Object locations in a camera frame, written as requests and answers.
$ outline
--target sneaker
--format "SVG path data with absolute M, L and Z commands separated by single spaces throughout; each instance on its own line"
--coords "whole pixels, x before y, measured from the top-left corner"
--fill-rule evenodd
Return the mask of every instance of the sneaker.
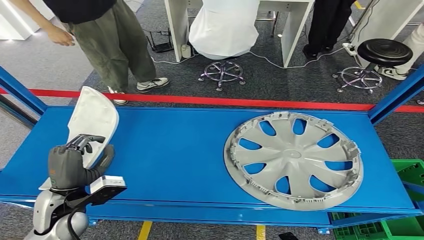
M 309 45 L 307 44 L 307 45 L 305 45 L 305 47 L 303 47 L 303 50 L 302 50 L 302 52 L 305 55 L 306 59 L 308 61 L 317 60 L 318 53 L 308 52 L 308 47 L 309 47 Z
M 110 86 L 108 86 L 107 88 L 109 89 L 109 93 L 111 93 L 111 94 L 125 94 L 125 92 L 123 92 L 123 91 L 113 90 Z M 113 102 L 118 104 L 118 105 L 125 105 L 125 104 L 128 103 L 127 100 L 118 100 L 118 99 L 114 99 Z
M 140 93 L 147 93 L 148 91 L 155 89 L 155 88 L 161 88 L 168 85 L 170 81 L 166 77 L 159 77 L 155 78 L 151 81 L 148 81 L 147 83 L 143 82 L 137 82 L 137 90 Z
M 381 71 L 380 73 L 386 77 L 401 81 L 405 80 L 408 76 L 407 73 L 399 73 L 396 68 L 391 67 L 382 67 L 381 69 L 379 69 L 379 71 Z

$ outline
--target red barrier tape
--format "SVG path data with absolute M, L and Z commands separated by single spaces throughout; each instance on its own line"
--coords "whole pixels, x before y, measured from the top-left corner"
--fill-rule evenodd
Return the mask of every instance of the red barrier tape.
M 60 97 L 78 98 L 79 91 L 30 89 L 38 97 Z M 7 94 L 0 88 L 0 94 Z M 134 102 L 154 102 L 154 103 L 176 103 L 176 104 L 202 104 L 202 105 L 223 105 L 223 106 L 244 106 L 244 107 L 265 107 L 265 108 L 291 108 L 291 109 L 328 109 L 344 111 L 368 111 L 374 104 L 358 103 L 332 103 L 332 102 L 308 102 L 308 101 L 276 101 L 276 100 L 255 100 L 237 98 L 217 98 L 198 96 L 168 96 L 168 95 L 145 95 L 145 94 L 115 94 L 103 93 L 109 99 L 120 99 Z M 395 112 L 401 113 L 424 113 L 423 106 L 403 105 Z

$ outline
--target green plastic bin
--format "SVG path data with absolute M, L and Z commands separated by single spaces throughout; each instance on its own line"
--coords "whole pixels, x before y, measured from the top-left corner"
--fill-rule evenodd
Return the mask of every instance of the green plastic bin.
M 402 181 L 424 186 L 424 162 L 421 159 L 392 159 L 391 161 Z M 407 192 L 412 200 L 424 201 L 424 195 L 411 190 Z
M 390 240 L 424 240 L 424 216 L 381 222 Z
M 332 212 L 333 220 L 340 220 L 349 217 L 346 212 Z M 358 240 L 353 226 L 345 226 L 333 229 L 335 239 L 337 240 Z
M 421 159 L 393 159 L 400 179 L 424 186 L 424 162 Z M 407 191 L 414 201 L 424 201 L 424 195 Z M 333 220 L 360 215 L 360 213 L 332 212 Z M 337 240 L 424 240 L 424 216 L 407 217 L 341 227 L 333 230 Z
M 424 162 L 421 159 L 394 159 L 394 168 L 405 182 L 424 186 Z M 414 201 L 424 201 L 424 195 L 408 190 Z M 381 222 L 390 240 L 424 240 L 424 216 L 407 217 Z

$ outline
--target hand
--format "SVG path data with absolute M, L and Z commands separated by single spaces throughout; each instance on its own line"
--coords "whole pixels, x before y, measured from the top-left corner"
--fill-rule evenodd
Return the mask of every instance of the hand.
M 57 26 L 52 25 L 45 31 L 48 34 L 48 38 L 55 44 L 67 47 L 75 45 L 72 35 Z

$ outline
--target white sneaker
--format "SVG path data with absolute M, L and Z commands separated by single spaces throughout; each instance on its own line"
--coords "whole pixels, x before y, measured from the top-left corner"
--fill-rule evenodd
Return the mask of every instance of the white sneaker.
M 168 78 L 159 77 L 159 78 L 155 78 L 151 81 L 148 81 L 147 83 L 137 82 L 137 90 L 140 93 L 147 93 L 148 91 L 150 91 L 152 89 L 165 87 L 169 83 L 170 83 L 170 81 L 168 80 Z
M 111 94 L 125 94 L 125 92 L 123 92 L 123 91 L 113 90 L 110 86 L 108 86 L 107 88 L 109 89 L 109 93 L 111 93 Z M 113 101 L 118 105 L 125 105 L 125 104 L 128 103 L 127 100 L 114 99 Z
M 396 79 L 396 80 L 405 80 L 408 76 L 407 73 L 399 73 L 398 70 L 396 68 L 391 68 L 391 67 L 382 67 L 380 69 L 381 74 L 389 77 L 391 79 Z

